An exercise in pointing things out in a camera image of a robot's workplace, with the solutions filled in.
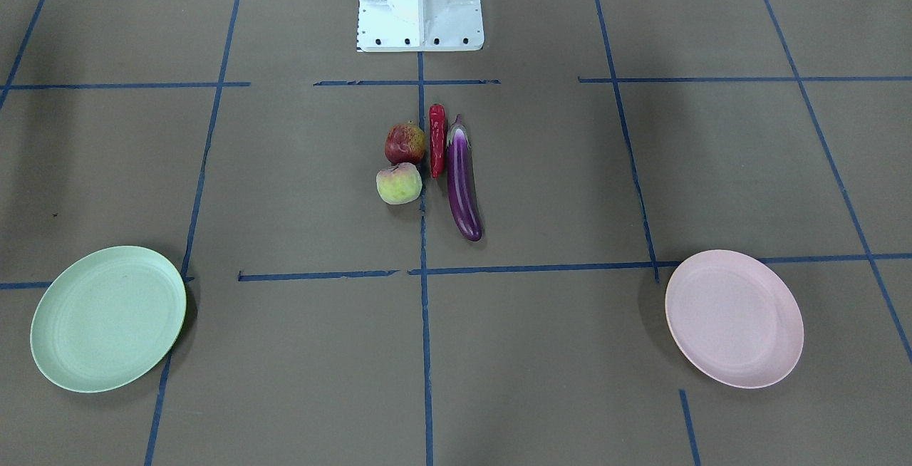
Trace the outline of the green plate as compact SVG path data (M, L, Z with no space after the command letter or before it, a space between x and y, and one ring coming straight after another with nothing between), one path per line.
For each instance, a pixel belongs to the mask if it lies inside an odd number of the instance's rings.
M185 281L168 258L139 246L99 249L42 295L30 327L32 359L56 387L118 389L167 355L186 310Z

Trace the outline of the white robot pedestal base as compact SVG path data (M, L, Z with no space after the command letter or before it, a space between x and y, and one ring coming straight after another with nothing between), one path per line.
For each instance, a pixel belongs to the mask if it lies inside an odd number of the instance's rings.
M356 50L479 51L482 0L358 0Z

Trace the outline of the red chili pepper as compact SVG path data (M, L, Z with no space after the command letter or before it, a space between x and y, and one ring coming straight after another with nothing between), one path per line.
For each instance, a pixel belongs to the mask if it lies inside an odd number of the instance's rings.
M430 173L439 178L445 170L447 116L440 103L433 103L429 109L430 123Z

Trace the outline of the pink plate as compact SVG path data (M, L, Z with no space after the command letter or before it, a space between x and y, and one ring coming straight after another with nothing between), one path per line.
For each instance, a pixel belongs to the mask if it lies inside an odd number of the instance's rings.
M802 312L789 287L758 259L729 249L698 252L675 268L665 322L691 365L734 388L784 380L804 349Z

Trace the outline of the purple eggplant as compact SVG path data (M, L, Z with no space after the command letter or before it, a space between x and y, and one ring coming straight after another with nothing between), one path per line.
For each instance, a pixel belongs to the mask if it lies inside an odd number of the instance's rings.
M453 222L463 238L478 242L482 238L482 223L472 184L468 132L460 114L447 132L445 145L447 202Z

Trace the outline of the red pomegranate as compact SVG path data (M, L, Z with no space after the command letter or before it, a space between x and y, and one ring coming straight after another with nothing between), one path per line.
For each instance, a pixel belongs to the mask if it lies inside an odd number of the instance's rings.
M423 129L413 121L392 126L385 139L384 153L392 165L419 165L427 153L427 139Z

